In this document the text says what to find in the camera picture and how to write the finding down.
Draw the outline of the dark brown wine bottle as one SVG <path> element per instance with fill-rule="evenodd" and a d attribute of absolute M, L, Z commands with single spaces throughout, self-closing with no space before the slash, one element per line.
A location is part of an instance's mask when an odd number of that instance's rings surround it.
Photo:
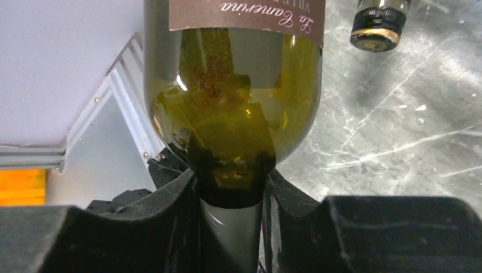
<path fill-rule="evenodd" d="M 265 182 L 321 96 L 324 1 L 144 1 L 144 98 L 196 178 L 199 272 L 255 272 Z"/>

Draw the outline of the clear bottle black gold label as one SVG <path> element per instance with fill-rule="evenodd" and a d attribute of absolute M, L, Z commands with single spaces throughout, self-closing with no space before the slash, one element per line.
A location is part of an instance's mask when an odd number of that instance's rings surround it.
<path fill-rule="evenodd" d="M 411 3 L 411 0 L 359 0 L 350 43 L 374 53 L 395 49 Z"/>

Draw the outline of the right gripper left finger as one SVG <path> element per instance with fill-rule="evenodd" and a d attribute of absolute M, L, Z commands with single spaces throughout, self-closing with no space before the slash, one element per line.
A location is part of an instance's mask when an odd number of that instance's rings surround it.
<path fill-rule="evenodd" d="M 114 214 L 76 206 L 1 209 L 2 272 L 198 272 L 190 170 Z"/>

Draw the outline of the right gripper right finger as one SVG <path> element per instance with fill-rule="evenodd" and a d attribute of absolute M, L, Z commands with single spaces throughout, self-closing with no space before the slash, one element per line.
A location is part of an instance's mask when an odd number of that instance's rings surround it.
<path fill-rule="evenodd" d="M 441 196 L 327 196 L 272 171 L 263 237 L 268 272 L 480 272 L 481 219 Z"/>

